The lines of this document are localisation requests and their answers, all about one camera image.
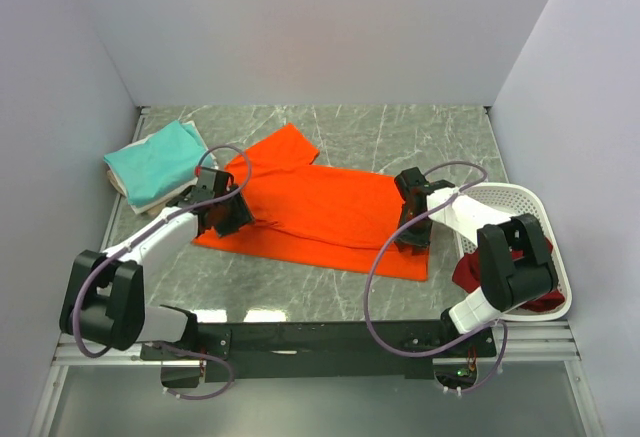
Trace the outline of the orange t-shirt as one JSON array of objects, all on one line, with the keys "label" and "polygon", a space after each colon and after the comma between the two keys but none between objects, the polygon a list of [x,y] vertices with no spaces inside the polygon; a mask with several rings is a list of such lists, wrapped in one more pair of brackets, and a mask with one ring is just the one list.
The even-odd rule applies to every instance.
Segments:
[{"label": "orange t-shirt", "polygon": [[381,248],[396,230],[403,204],[388,175],[319,165],[320,151],[288,124],[231,160],[252,224],[219,238],[208,231],[195,244],[341,271],[424,281],[428,253]]}]

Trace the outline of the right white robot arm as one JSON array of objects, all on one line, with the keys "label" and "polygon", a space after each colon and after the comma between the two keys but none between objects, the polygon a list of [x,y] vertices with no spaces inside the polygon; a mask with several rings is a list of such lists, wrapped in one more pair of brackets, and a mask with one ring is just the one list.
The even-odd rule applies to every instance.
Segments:
[{"label": "right white robot arm", "polygon": [[417,167],[402,171],[394,183],[403,201],[394,239],[399,250],[429,250],[435,223],[475,246],[479,286],[444,313],[450,324],[438,335],[447,354],[464,354],[474,330],[557,288],[551,249],[534,215],[494,209],[447,180],[427,180]]}]

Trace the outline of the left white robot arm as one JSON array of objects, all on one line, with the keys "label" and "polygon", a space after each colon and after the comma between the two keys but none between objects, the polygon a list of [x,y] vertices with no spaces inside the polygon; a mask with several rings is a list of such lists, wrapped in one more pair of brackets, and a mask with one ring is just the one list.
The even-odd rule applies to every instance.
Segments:
[{"label": "left white robot arm", "polygon": [[157,271],[170,253],[208,231],[226,237],[252,223],[242,195],[248,183],[236,183],[229,172],[198,166],[196,182],[145,227],[108,249],[78,254],[62,304],[62,333],[73,337],[89,358],[130,348],[146,320],[144,277]]}]

